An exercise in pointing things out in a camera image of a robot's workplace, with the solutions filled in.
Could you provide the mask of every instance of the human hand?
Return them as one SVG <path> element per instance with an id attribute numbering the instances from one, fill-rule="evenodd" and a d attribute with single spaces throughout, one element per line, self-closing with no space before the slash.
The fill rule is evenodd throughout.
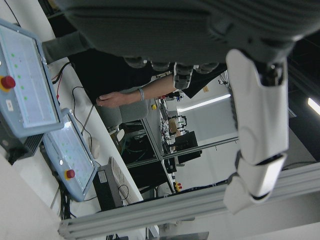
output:
<path id="1" fill-rule="evenodd" d="M 96 99 L 96 104 L 98 106 L 107 107 L 107 108 L 116 108 L 128 103 L 129 103 L 129 95 L 126 93 L 118 92 L 118 91 L 101 95 Z"/>

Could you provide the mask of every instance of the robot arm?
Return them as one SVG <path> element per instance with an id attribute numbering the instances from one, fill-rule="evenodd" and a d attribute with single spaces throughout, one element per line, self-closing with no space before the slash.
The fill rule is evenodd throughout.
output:
<path id="1" fill-rule="evenodd" d="M 265 65 L 262 73 L 239 50 L 226 56 L 233 89 L 240 152 L 237 172 L 229 177 L 224 204 L 233 213 L 264 202 L 276 184 L 287 155 L 288 76 L 284 59 Z"/>

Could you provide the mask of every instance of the red button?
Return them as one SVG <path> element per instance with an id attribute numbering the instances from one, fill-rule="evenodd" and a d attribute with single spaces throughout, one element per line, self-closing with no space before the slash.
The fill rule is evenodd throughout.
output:
<path id="1" fill-rule="evenodd" d="M 76 174 L 75 174 L 75 171 L 73 171 L 72 169 L 66 171 L 66 176 L 67 176 L 68 179 L 74 178 L 75 175 L 76 175 Z"/>
<path id="2" fill-rule="evenodd" d="M 11 76 L 5 76 L 1 79 L 1 84 L 5 89 L 13 89 L 16 86 L 16 81 Z"/>

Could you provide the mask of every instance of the person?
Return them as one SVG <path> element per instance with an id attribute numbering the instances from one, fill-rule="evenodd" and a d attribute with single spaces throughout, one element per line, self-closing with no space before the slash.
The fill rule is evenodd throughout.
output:
<path id="1" fill-rule="evenodd" d="M 155 71 L 150 62 L 142 68 L 130 67 L 123 57 L 100 52 L 79 32 L 42 43 L 47 63 L 60 58 L 68 57 L 75 65 L 75 72 L 81 81 L 92 104 L 115 108 L 121 105 L 132 104 L 142 99 L 152 99 L 174 92 L 173 74 L 158 78 L 152 82 L 152 76 L 163 72 Z M 174 64 L 169 70 L 173 72 Z M 198 91 L 205 87 L 211 80 L 227 69 L 226 64 L 220 63 L 216 69 L 208 74 L 192 73 L 189 88 L 182 91 L 192 98 Z M 132 87 L 141 87 L 129 93 L 121 90 Z"/>

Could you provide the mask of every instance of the bracelet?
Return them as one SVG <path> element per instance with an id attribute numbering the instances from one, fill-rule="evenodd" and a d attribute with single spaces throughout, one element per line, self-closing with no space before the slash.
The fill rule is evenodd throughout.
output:
<path id="1" fill-rule="evenodd" d="M 139 88 L 138 88 L 138 90 L 139 90 L 139 92 L 140 92 L 140 94 L 141 94 L 141 99 L 140 99 L 140 101 L 142 101 L 142 100 L 144 100 L 144 99 L 145 99 L 144 91 L 142 90 L 142 88 L 141 88 L 141 87 L 139 87 Z"/>

